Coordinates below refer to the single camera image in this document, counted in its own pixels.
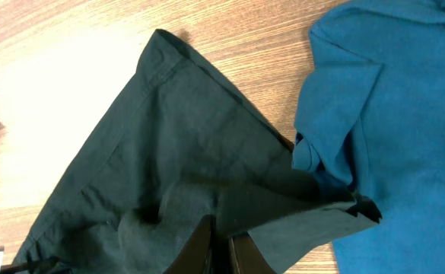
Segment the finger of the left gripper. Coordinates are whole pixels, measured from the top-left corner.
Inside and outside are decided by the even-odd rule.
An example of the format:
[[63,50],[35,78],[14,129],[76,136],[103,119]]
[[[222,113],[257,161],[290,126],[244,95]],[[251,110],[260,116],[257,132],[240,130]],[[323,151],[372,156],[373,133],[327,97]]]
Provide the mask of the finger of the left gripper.
[[60,273],[61,269],[56,269],[57,259],[52,260],[41,260],[41,261],[30,261],[26,263],[14,263],[9,265],[4,265],[0,267],[0,274],[15,274],[18,272],[28,271],[29,273],[34,273],[35,271],[46,271],[47,273]]

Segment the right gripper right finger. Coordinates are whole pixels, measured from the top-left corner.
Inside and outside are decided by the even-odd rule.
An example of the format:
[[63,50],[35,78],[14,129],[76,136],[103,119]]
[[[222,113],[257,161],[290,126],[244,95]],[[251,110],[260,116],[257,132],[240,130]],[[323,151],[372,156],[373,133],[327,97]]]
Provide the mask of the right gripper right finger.
[[232,237],[228,246],[233,274],[276,274],[248,233]]

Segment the black shorts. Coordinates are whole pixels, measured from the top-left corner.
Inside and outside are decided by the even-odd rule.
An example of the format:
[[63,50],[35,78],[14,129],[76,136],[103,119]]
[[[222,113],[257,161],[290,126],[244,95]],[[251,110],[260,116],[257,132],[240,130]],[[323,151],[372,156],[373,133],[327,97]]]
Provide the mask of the black shorts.
[[320,192],[291,167],[293,145],[210,62],[156,30],[135,74],[48,198],[15,257],[61,273],[162,273],[202,217],[215,270],[248,233],[285,272],[314,247],[377,225],[348,190]]

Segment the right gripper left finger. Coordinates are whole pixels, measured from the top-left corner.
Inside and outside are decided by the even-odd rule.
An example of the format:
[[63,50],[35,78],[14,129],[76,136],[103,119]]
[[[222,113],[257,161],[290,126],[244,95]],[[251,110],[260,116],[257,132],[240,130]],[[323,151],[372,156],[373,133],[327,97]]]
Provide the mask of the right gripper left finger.
[[214,217],[205,215],[164,274],[209,274]]

